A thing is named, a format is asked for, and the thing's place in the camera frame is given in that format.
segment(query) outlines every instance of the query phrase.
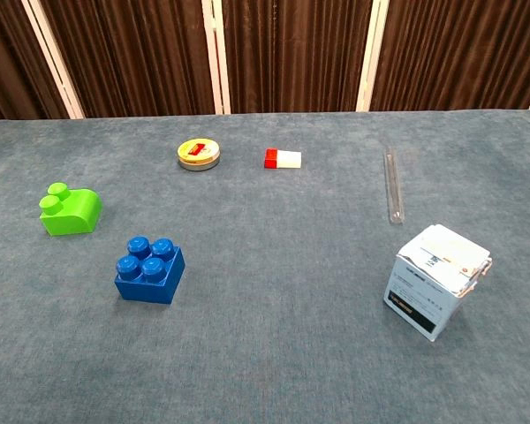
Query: yellow tin lid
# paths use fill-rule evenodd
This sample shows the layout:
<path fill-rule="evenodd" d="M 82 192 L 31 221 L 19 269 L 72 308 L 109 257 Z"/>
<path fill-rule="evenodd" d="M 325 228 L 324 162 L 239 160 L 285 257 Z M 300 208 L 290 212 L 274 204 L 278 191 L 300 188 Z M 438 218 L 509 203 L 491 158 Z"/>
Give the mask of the yellow tin lid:
<path fill-rule="evenodd" d="M 205 164 L 220 155 L 220 147 L 211 139 L 191 139 L 178 147 L 177 154 L 182 163 Z"/>

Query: red and white block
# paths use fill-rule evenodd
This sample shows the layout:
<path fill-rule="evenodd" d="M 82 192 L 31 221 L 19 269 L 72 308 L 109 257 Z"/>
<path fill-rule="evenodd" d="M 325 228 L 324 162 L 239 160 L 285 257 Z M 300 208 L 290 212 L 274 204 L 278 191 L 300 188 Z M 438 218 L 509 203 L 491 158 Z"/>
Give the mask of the red and white block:
<path fill-rule="evenodd" d="M 268 148 L 265 152 L 265 168 L 300 168 L 300 152 Z"/>

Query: block stud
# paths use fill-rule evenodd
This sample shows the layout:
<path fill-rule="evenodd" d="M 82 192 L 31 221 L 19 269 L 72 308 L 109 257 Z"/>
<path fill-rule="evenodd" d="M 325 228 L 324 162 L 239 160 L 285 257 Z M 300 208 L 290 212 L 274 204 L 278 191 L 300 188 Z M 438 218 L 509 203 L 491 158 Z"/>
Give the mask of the block stud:
<path fill-rule="evenodd" d="M 63 209 L 63 203 L 56 196 L 45 196 L 39 201 L 39 207 L 46 215 L 54 215 Z"/>
<path fill-rule="evenodd" d="M 137 236 L 127 242 L 127 251 L 140 261 L 151 254 L 149 240 L 143 236 Z"/>
<path fill-rule="evenodd" d="M 165 262 L 159 258 L 149 258 L 143 262 L 141 267 L 143 271 L 143 276 L 148 283 L 159 283 L 165 278 Z"/>
<path fill-rule="evenodd" d="M 140 260 L 128 254 L 117 261 L 116 272 L 123 280 L 132 281 L 141 274 Z"/>
<path fill-rule="evenodd" d="M 69 187 L 67 187 L 67 184 L 53 183 L 47 189 L 47 194 L 50 194 L 51 196 L 56 196 L 59 198 L 60 201 L 64 201 L 67 197 L 69 197 L 71 192 L 69 191 Z"/>
<path fill-rule="evenodd" d="M 173 248 L 173 242 L 168 238 L 159 238 L 152 246 L 151 252 L 155 258 L 167 262 L 170 261 L 175 255 L 175 249 Z"/>

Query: toy block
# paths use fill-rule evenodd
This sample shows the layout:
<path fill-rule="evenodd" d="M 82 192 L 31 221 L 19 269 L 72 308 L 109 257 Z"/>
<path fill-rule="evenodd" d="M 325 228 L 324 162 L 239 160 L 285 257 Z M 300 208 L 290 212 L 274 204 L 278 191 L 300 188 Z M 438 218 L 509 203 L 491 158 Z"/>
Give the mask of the toy block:
<path fill-rule="evenodd" d="M 39 218 L 49 235 L 64 236 L 94 231 L 102 202 L 98 194 L 87 188 L 70 190 L 65 183 L 53 183 L 39 207 Z"/>
<path fill-rule="evenodd" d="M 170 304 L 185 269 L 180 247 L 168 238 L 150 246 L 147 238 L 137 236 L 128 241 L 127 251 L 116 263 L 114 280 L 122 298 Z"/>
<path fill-rule="evenodd" d="M 268 148 L 265 150 L 265 168 L 300 168 L 301 153 L 279 150 L 277 148 Z"/>

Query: red label on tin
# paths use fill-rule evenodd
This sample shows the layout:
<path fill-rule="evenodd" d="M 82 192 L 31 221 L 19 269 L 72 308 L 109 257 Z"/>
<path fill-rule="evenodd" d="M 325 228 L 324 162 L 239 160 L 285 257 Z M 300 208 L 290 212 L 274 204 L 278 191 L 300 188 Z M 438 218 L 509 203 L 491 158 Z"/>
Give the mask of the red label on tin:
<path fill-rule="evenodd" d="M 193 155 L 193 156 L 196 156 L 198 155 L 202 149 L 204 149 L 206 147 L 206 144 L 202 144 L 202 143 L 197 143 L 193 146 L 193 148 L 191 148 L 191 151 L 188 152 L 189 155 Z"/>

